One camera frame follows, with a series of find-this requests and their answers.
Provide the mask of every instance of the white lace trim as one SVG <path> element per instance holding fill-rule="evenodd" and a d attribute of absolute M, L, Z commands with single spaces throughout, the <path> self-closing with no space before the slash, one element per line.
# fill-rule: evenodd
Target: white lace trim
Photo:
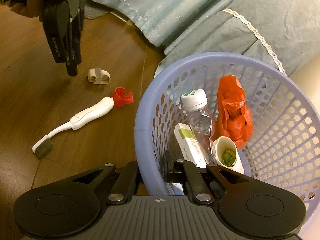
<path fill-rule="evenodd" d="M 266 40 L 264 39 L 264 37 L 262 37 L 260 35 L 260 33 L 258 32 L 258 30 L 256 28 L 254 28 L 251 24 L 251 22 L 247 21 L 244 16 L 240 15 L 237 13 L 237 11 L 233 11 L 231 9 L 225 8 L 223 10 L 224 12 L 227 12 L 229 14 L 232 14 L 234 17 L 240 19 L 244 24 L 247 25 L 247 27 L 249 28 L 250 31 L 252 31 L 254 33 L 254 35 L 257 37 L 257 39 L 259 39 L 262 43 L 262 45 L 267 49 L 269 55 L 271 57 L 273 57 L 274 62 L 276 63 L 276 65 L 278 66 L 279 71 L 282 74 L 285 74 L 285 69 L 282 67 L 282 63 L 281 61 L 278 59 L 277 54 L 273 52 L 273 50 L 271 49 L 271 46 L 266 42 Z"/>

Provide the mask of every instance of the paper cup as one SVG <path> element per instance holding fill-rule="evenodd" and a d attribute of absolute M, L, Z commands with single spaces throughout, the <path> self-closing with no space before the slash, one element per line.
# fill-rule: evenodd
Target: paper cup
<path fill-rule="evenodd" d="M 213 142 L 214 148 L 216 150 L 216 159 L 219 165 L 224 166 L 228 169 L 231 169 L 233 171 L 239 172 L 244 174 L 244 169 L 237 151 L 237 147 L 233 140 L 231 140 L 228 137 L 220 136 L 217 140 Z M 232 150 L 236 152 L 236 159 L 233 163 L 232 167 L 228 167 L 226 165 L 223 165 L 221 162 L 222 154 L 225 152 L 225 150 Z"/>

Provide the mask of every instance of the blue plastic basket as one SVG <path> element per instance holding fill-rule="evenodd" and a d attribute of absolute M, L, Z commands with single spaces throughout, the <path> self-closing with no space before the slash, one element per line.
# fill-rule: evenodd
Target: blue plastic basket
<path fill-rule="evenodd" d="M 247 176 L 287 189 L 307 208 L 319 199 L 320 120 L 297 85 L 275 68 L 254 58 L 209 52 L 181 59 L 163 70 L 143 95 L 135 121 L 135 150 L 151 195 L 170 195 L 163 179 L 163 153 L 178 122 L 186 122 L 180 96 L 204 89 L 215 117 L 219 80 L 235 75 L 252 110 L 254 134 L 239 155 Z"/>

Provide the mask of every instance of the white bottle cap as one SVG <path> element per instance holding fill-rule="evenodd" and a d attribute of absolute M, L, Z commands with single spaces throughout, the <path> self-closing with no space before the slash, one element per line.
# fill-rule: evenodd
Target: white bottle cap
<path fill-rule="evenodd" d="M 208 104 L 207 96 L 203 89 L 192 90 L 181 96 L 181 101 L 186 111 L 196 111 Z"/>

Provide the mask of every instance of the white toothbrush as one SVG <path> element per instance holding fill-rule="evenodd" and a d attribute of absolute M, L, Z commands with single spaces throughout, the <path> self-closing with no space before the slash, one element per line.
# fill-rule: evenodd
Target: white toothbrush
<path fill-rule="evenodd" d="M 91 106 L 78 114 L 71 117 L 69 122 L 60 125 L 48 135 L 43 136 L 33 147 L 32 151 L 41 158 L 48 153 L 52 148 L 52 143 L 49 139 L 57 134 L 58 132 L 65 131 L 68 129 L 77 130 L 84 126 L 86 123 L 97 119 L 105 114 L 107 114 L 113 108 L 114 102 L 113 98 L 105 97 L 96 103 L 94 106 Z"/>

